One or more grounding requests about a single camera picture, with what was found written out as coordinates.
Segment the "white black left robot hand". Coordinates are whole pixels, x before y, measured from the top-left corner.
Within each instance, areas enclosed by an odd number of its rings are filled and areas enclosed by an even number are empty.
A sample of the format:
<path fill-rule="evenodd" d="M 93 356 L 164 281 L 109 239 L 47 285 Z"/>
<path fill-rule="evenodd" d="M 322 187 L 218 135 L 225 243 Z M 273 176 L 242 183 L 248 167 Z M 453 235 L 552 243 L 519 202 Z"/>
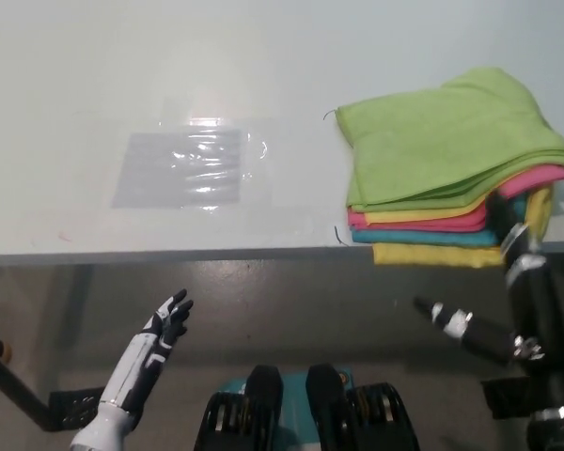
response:
<path fill-rule="evenodd" d="M 129 414 L 141 412 L 178 339 L 194 302 L 185 289 L 169 297 L 121 355 L 100 399 Z"/>

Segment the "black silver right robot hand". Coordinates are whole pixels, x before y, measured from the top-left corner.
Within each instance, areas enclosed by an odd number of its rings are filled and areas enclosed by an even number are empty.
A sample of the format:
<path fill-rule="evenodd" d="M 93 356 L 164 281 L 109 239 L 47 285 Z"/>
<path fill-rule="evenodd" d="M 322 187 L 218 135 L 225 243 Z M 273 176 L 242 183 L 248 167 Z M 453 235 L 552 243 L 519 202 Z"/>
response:
<path fill-rule="evenodd" d="M 512 326 L 423 297 L 416 297 L 414 306 L 470 353 L 524 371 L 522 377 L 482 384 L 493 418 L 564 419 L 564 315 L 549 263 L 530 226 L 518 220 L 503 195 L 492 192 L 485 207 L 500 243 Z"/>

